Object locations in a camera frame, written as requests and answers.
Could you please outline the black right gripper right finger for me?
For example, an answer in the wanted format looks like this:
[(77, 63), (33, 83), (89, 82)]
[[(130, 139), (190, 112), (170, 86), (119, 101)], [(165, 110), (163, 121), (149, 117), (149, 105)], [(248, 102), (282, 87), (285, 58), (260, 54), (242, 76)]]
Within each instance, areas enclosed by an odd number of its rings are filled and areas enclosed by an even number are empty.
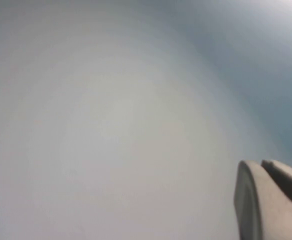
[(268, 173), (280, 192), (292, 202), (292, 167), (277, 160), (262, 160), (261, 166)]

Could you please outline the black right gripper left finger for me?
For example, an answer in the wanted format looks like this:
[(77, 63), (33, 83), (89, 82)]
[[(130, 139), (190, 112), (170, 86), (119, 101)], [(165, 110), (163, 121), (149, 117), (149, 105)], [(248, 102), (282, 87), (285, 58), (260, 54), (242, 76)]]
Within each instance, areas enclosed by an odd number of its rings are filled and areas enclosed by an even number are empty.
[(261, 163), (239, 162), (233, 200), (241, 240), (292, 240), (292, 202)]

